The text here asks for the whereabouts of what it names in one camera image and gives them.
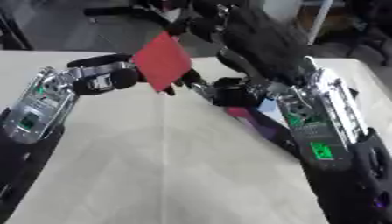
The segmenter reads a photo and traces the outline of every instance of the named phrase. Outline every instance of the robotic arm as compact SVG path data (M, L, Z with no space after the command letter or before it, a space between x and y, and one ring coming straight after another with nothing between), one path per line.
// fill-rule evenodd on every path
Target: robotic arm
M206 41L220 41L225 46L217 55L220 62L246 77L208 83L192 70L181 81L221 107L257 107L265 98L275 99L328 221L392 223L390 155L363 121L347 84L332 70L318 67L294 32L233 1L195 1L193 8L203 17L186 20L182 27ZM40 71L2 115L0 144L12 158L9 163L26 160L29 151L42 145L54 148L80 95L143 80L130 56L122 54L75 61L63 72ZM173 94L171 88L166 92ZM10 180L0 184L1 198Z
M391 158L361 117L347 84L318 67L298 35L263 11L236 3L196 4L204 17L193 21L191 32L223 43L227 50L218 59L247 77L200 81L193 88L217 106L257 107L265 97L275 99L328 221L392 223ZM236 59L227 57L228 51Z

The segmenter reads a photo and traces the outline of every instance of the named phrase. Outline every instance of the red block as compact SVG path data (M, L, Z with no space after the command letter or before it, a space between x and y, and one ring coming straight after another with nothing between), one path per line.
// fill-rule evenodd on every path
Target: red block
M158 92L168 88L192 68L189 55L165 31L137 52L132 59Z

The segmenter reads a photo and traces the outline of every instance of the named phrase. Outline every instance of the green light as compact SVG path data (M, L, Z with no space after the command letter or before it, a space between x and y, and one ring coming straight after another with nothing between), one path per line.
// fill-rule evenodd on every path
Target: green light
M43 94L44 93L44 88L42 86L41 87L37 87L37 92L39 94Z
M293 115L292 113L289 113L287 115L287 120L289 121L290 126L302 125L301 118L297 117L296 115Z
M333 158L331 148L326 143L311 142L311 149L316 158Z

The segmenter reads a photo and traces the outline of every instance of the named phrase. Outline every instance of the tabletop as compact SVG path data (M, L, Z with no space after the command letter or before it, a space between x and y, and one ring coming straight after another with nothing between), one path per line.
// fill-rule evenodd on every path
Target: tabletop
M41 67L96 55L0 52L0 106L12 104ZM353 59L317 62L360 90L367 121L386 136L390 94L371 71ZM240 75L214 58L193 65L211 81ZM293 157L194 92L177 92L170 97L138 84L82 97L7 223L326 223Z

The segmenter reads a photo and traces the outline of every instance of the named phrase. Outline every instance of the chair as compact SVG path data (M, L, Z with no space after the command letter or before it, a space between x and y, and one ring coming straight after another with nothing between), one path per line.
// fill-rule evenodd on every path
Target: chair
M164 5L164 2L170 2L171 6ZM129 0L129 5L123 7L87 8L84 10L84 15L90 18L99 16L131 16L133 18L147 19L162 27L166 27L171 21L160 15L151 6L162 10L166 7L185 8L187 5L188 0Z
M4 50L33 50L32 45L19 29L14 17L8 13L5 5L0 4L0 43Z
M358 46L369 46L384 58L381 65L387 66L389 55L383 47L388 38L381 34L371 33L371 31L378 28L387 36L392 37L390 28L392 17L389 14L389 11L392 12L391 4L389 0L346 0L346 7L360 22L344 31L328 32L318 38L315 43L321 45L326 42L343 42L349 46L347 57L350 57Z

